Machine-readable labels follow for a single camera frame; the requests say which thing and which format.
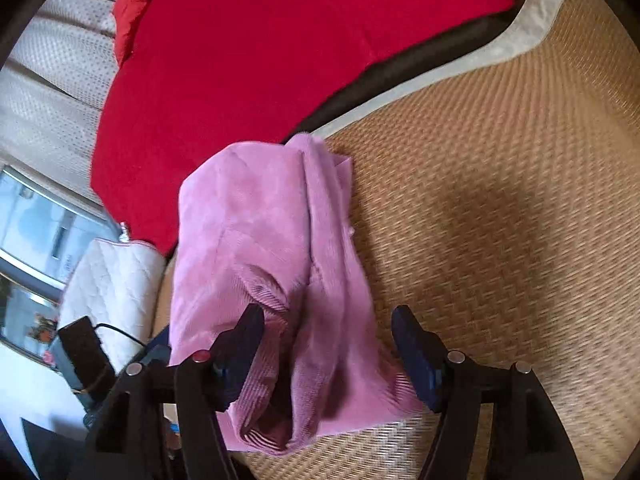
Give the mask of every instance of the red screw head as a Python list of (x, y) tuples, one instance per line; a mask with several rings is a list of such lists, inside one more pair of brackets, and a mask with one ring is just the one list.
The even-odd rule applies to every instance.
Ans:
[(211, 357), (211, 352), (209, 350), (198, 350), (191, 355), (191, 359), (196, 361), (197, 363), (205, 363)]

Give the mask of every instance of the glass window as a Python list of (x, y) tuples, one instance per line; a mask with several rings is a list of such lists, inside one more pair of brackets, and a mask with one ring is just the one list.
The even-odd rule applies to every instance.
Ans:
[(0, 339), (29, 357), (54, 365), (49, 346), (58, 306), (0, 276)]
[(95, 237), (114, 240), (116, 234), (102, 219), (52, 197), (12, 170), (0, 173), (0, 258), (63, 288)]

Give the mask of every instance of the metal screw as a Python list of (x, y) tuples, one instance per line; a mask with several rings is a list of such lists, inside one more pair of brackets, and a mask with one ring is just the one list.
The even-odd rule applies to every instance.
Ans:
[(458, 350), (452, 350), (447, 354), (447, 359), (452, 363), (459, 365), (460, 363), (464, 362), (465, 355)]
[(127, 366), (127, 375), (134, 376), (138, 375), (142, 371), (142, 365), (140, 363), (131, 363)]
[(521, 374), (528, 374), (531, 371), (531, 365), (526, 361), (516, 362), (516, 370)]

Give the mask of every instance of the beige textured fabric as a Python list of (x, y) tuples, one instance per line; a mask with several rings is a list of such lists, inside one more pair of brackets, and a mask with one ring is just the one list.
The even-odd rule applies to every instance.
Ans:
[[(568, 0), (534, 50), (329, 139), (354, 158), (380, 337), (407, 303), (478, 362), (532, 362), (588, 480), (612, 479), (640, 439), (639, 133), (638, 50), (602, 0)], [(413, 479), (435, 421), (246, 460), (262, 480)], [(481, 433), (472, 478), (484, 460)]]
[(40, 173), (57, 183), (51, 190), (69, 201), (100, 203), (89, 168), (117, 70), (113, 2), (47, 0), (0, 70), (0, 153), (32, 180)]
[(92, 202), (84, 196), (79, 195), (78, 193), (72, 192), (68, 187), (61, 186), (59, 183), (54, 182), (41, 173), (38, 173), (30, 166), (26, 166), (20, 160), (17, 160), (4, 153), (0, 153), (0, 164), (2, 165), (2, 167), (10, 166), (14, 170), (17, 170), (18, 173), (21, 173), (24, 176), (28, 177), (38, 186), (43, 187), (54, 196), (64, 198), (67, 202), (71, 203), (77, 208), (87, 211), (94, 216), (97, 216), (98, 218), (106, 219), (105, 211), (102, 206), (95, 202)]

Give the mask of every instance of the wall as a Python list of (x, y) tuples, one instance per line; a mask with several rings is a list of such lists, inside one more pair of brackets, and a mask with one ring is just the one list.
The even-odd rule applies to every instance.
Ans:
[(81, 439), (83, 416), (84, 409), (62, 376), (0, 344), (0, 419), (32, 469), (20, 418)]

